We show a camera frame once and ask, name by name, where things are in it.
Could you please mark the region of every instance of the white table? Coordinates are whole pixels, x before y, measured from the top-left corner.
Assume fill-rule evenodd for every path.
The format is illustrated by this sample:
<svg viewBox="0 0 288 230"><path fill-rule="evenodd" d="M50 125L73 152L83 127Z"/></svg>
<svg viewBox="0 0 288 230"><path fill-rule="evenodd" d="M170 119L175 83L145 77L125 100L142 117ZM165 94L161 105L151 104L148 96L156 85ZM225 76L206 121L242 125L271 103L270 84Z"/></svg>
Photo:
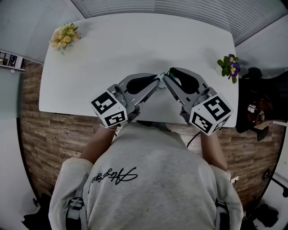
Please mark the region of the white table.
<svg viewBox="0 0 288 230"><path fill-rule="evenodd" d="M226 127L236 125L238 84L216 72L217 60L235 54L232 35L218 27L164 14L122 13L75 23L82 39L62 56L46 55L40 111L96 116L94 95L135 73L159 74L181 67L200 74L234 110ZM140 109L139 120L185 124L181 104L168 89L156 91Z"/></svg>

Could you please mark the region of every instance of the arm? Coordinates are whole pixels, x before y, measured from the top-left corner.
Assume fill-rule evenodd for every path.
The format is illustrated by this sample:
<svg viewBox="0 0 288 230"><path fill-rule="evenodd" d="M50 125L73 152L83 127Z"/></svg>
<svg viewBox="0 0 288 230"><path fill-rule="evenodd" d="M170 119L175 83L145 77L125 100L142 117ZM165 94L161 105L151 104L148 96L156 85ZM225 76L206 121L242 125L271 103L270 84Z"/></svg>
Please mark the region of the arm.
<svg viewBox="0 0 288 230"><path fill-rule="evenodd" d="M100 126L79 158L86 159L95 164L96 160L107 151L112 143L117 126L115 125L110 128L114 129L114 131Z"/></svg>
<svg viewBox="0 0 288 230"><path fill-rule="evenodd" d="M208 164L227 171L227 163L216 133L207 136L201 132L201 146L203 159Z"/></svg>

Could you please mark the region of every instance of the white wall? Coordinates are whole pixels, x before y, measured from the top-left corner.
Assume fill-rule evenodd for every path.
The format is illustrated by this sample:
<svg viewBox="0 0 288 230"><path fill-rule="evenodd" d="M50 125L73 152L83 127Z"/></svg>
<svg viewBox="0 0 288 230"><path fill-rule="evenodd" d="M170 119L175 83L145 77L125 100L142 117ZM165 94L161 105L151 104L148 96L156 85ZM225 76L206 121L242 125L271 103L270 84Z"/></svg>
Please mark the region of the white wall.
<svg viewBox="0 0 288 230"><path fill-rule="evenodd" d="M288 14L236 46L236 54L241 75L250 67L261 69L266 78L288 71Z"/></svg>
<svg viewBox="0 0 288 230"><path fill-rule="evenodd" d="M78 20L64 0L0 0L0 49L44 62L53 31Z"/></svg>
<svg viewBox="0 0 288 230"><path fill-rule="evenodd" d="M0 120L20 116L22 81L23 75L19 72L0 69Z"/></svg>
<svg viewBox="0 0 288 230"><path fill-rule="evenodd" d="M288 187L288 128L273 178ZM265 226L256 219L254 224L258 226L259 230L282 230L288 224L288 197L284 198L282 193L283 188L271 181L262 199L266 204L278 210L279 219L271 228L265 228Z"/></svg>
<svg viewBox="0 0 288 230"><path fill-rule="evenodd" d="M0 120L0 228L27 230L23 216L36 206L18 144L16 119Z"/></svg>

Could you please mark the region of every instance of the black chair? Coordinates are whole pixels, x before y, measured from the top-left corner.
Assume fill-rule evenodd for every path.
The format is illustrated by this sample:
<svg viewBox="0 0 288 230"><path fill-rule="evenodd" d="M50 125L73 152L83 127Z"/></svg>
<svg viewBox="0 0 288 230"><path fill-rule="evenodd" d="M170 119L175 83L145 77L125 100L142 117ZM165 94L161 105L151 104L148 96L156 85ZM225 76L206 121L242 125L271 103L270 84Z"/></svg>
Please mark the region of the black chair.
<svg viewBox="0 0 288 230"><path fill-rule="evenodd" d="M253 128L256 123L248 119L248 105L264 98L272 102L273 112L265 114L265 119L287 120L288 111L285 109L288 102L288 71L272 79L263 79L261 70L249 68L248 74L239 79L239 100L236 129L243 133L252 130L257 133L257 140L265 138L269 132Z"/></svg>

